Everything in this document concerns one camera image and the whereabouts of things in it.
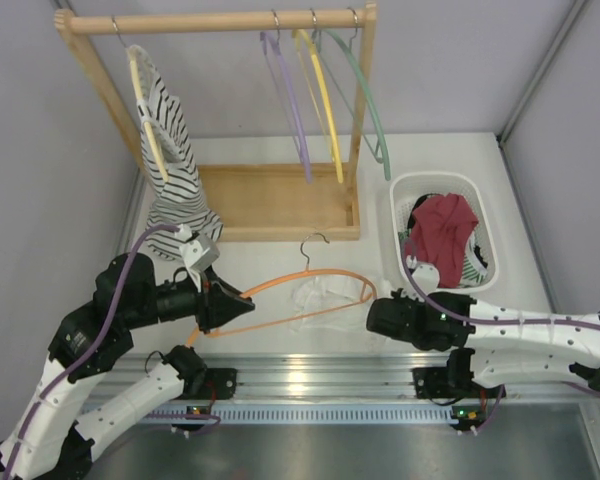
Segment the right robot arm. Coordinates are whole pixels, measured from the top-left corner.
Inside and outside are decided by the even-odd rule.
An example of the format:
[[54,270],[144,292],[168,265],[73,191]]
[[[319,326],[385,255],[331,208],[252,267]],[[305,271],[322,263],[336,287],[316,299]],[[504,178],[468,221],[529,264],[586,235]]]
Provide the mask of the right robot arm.
[[600,311],[527,312],[469,295],[401,291],[375,300],[368,331],[420,351],[448,353],[446,382],[458,396],[514,383],[569,383],[600,394]]

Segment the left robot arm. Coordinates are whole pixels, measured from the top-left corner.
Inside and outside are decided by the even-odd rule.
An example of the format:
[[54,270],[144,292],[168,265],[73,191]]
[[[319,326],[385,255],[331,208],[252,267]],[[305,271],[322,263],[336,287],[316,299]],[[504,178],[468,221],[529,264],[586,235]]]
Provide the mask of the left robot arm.
[[203,333],[254,311],[252,300],[212,269],[158,284],[152,260],[116,257],[92,299],[64,317],[26,412],[0,442],[5,479],[82,479],[107,448],[157,407],[207,393],[208,368],[194,348],[176,345],[134,385],[90,412],[91,392],[134,346],[136,329],[195,319]]

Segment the orange plastic hanger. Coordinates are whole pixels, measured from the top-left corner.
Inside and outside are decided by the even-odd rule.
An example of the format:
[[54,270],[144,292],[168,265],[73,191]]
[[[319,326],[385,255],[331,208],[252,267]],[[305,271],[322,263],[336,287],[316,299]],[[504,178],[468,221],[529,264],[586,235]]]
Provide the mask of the orange plastic hanger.
[[313,233],[307,235],[301,241],[300,247],[299,247],[300,254],[305,258],[305,266],[302,271],[290,273],[287,275],[283,275],[283,276],[268,280],[264,283],[254,286],[251,289],[247,290],[246,292],[242,293],[240,295],[240,297],[243,299],[251,298],[251,297],[255,296],[256,294],[262,293],[262,292],[272,289],[274,287],[278,287],[280,285],[290,283],[292,281],[301,280],[301,279],[305,279],[305,278],[309,278],[309,277],[343,276],[343,277],[352,278],[354,280],[358,280],[362,283],[359,299],[356,302],[345,304],[345,305],[338,306],[338,307],[320,310],[317,312],[296,315],[296,316],[292,316],[292,317],[288,317],[288,318],[284,318],[284,319],[280,319],[280,320],[269,321],[269,322],[252,325],[252,326],[247,326],[247,327],[242,327],[242,328],[237,328],[237,329],[233,329],[233,330],[223,331],[221,328],[216,328],[215,330],[212,330],[210,333],[207,333],[206,337],[207,338],[219,338],[219,337],[224,337],[224,336],[232,336],[232,335],[238,335],[238,334],[243,334],[243,333],[252,332],[252,331],[263,330],[266,328],[291,323],[296,320],[301,320],[301,319],[310,318],[310,317],[314,317],[314,316],[324,315],[324,314],[344,310],[349,307],[363,305],[364,303],[366,303],[367,301],[369,301],[371,299],[376,300],[378,298],[378,291],[377,291],[375,284],[371,280],[369,280],[367,277],[364,277],[363,275],[357,274],[357,273],[349,271],[349,270],[337,269],[337,268],[311,269],[310,268],[311,258],[305,252],[304,247],[305,247],[305,244],[314,237],[321,239],[325,244],[330,243],[330,240],[327,238],[327,236],[321,232],[313,232]]

